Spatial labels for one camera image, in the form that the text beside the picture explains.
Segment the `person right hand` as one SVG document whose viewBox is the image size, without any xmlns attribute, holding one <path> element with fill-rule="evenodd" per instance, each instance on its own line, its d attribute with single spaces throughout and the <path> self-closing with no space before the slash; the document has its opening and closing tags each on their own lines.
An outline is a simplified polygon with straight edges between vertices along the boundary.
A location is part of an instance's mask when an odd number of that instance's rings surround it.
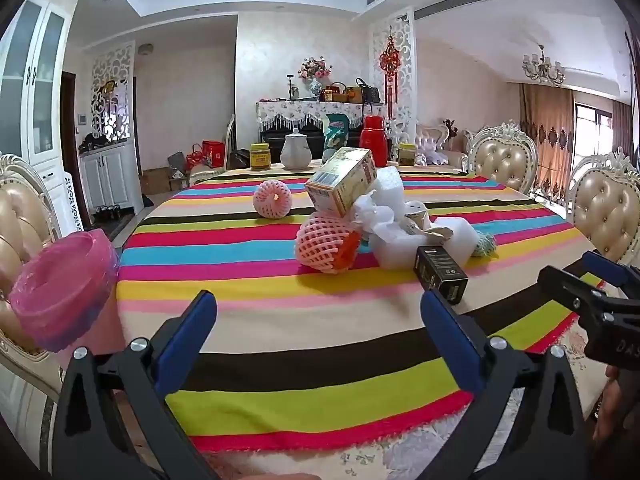
<svg viewBox="0 0 640 480">
<path fill-rule="evenodd" d="M 605 369 L 608 380 L 602 391 L 602 402 L 592 440 L 603 443 L 624 426 L 624 420 L 639 403 L 638 370 L 622 370 L 608 365 Z"/>
</svg>

